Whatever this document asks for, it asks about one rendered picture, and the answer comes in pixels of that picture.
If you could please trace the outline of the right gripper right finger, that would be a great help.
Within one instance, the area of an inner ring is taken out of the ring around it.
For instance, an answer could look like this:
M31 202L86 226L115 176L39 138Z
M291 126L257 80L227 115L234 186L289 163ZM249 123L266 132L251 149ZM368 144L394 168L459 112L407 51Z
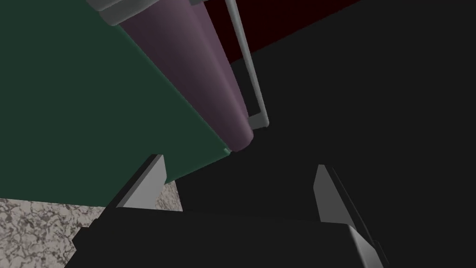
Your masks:
M313 190L321 222L347 224L363 238L371 238L362 217L333 167L318 165Z

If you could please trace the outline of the dark green cabinet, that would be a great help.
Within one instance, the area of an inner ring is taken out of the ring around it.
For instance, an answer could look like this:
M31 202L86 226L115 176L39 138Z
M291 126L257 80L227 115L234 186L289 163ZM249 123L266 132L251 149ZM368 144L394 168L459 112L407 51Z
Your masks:
M0 0L0 198L104 207L152 154L170 180L228 155L86 0Z

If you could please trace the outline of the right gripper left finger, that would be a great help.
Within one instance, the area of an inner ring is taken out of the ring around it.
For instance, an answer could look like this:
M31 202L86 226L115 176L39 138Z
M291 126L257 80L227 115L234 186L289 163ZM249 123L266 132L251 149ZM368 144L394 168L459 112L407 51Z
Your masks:
M155 209L156 199L166 181L164 157L150 155L106 206L114 208Z

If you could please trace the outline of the purple rounded column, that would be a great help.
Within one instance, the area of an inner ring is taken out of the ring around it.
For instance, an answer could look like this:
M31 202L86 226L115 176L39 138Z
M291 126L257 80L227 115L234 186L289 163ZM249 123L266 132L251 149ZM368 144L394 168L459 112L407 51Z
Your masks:
M204 4L158 0L120 25L231 151L250 145L245 102Z

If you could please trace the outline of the black appliance door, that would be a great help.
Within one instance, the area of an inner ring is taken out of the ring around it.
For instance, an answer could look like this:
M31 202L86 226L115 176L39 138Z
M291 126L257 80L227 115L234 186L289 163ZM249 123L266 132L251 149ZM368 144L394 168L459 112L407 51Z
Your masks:
M476 0L360 0L252 57L270 125L184 211L315 220L329 165L392 268L476 268Z

